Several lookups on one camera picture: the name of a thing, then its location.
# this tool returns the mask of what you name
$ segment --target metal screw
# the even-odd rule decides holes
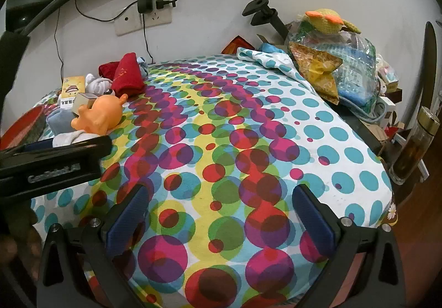
[[[388,223],[384,223],[381,227],[385,232],[391,231],[391,226]]]
[[[348,217],[342,217],[341,218],[341,223],[345,226],[345,227],[350,227],[353,224],[353,221],[351,220],[351,218]]]
[[[101,224],[101,219],[99,219],[99,218],[92,218],[92,219],[89,221],[89,224],[90,224],[92,227],[98,227],[98,226],[100,226],[100,224]]]
[[[54,224],[51,225],[49,230],[51,232],[57,232],[59,228],[60,228],[60,225],[58,223],[54,223]]]

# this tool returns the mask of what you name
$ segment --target glass jar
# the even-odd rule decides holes
[[[402,185],[423,158],[439,128],[439,119],[426,107],[421,107],[416,123],[408,135],[401,153],[390,167],[390,178]]]

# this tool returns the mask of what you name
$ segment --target gold lid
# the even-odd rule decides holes
[[[439,129],[439,119],[429,109],[422,106],[417,114],[417,121],[430,135],[434,136]]]

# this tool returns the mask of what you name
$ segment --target red towel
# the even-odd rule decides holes
[[[98,73],[101,77],[113,80],[115,76],[115,71],[117,70],[119,61],[108,62],[107,64],[102,64],[98,67]]]
[[[127,94],[130,97],[143,92],[144,82],[141,78],[140,66],[136,62],[134,52],[123,56],[113,79],[114,81],[110,88],[115,91],[117,97],[123,94]]]

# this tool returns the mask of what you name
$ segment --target power outlet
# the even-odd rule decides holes
[[[172,22],[172,7],[165,6],[164,9],[154,9],[150,14],[144,14],[144,22],[147,28]]]
[[[116,11],[114,13],[114,16],[117,16],[119,13],[121,13],[121,11],[123,11],[123,9]],[[136,5],[132,5],[129,9],[126,10],[123,15],[114,20],[114,27],[115,34],[117,36],[131,33],[143,28],[141,15],[138,13]]]

